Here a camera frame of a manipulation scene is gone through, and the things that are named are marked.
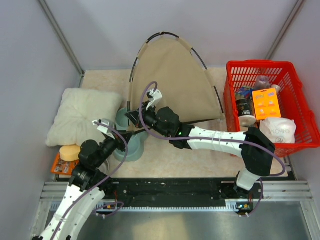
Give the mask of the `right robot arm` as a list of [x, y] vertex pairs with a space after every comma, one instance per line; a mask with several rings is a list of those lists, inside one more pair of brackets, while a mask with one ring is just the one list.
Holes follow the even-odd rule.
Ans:
[[245, 167], [233, 185], [239, 198], [249, 195], [261, 177], [270, 176], [275, 145], [256, 127], [243, 132], [207, 130], [182, 123], [169, 107], [129, 111], [125, 116], [136, 128], [151, 129], [178, 149], [211, 150], [242, 158]]

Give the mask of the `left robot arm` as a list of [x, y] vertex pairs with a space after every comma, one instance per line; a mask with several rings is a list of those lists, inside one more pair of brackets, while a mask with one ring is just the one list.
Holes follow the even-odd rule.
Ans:
[[86, 140], [80, 146], [79, 163], [72, 171], [63, 199], [45, 230], [34, 240], [76, 240], [96, 205], [114, 191], [110, 176], [99, 167], [115, 150], [125, 151], [133, 132], [121, 132], [97, 143]]

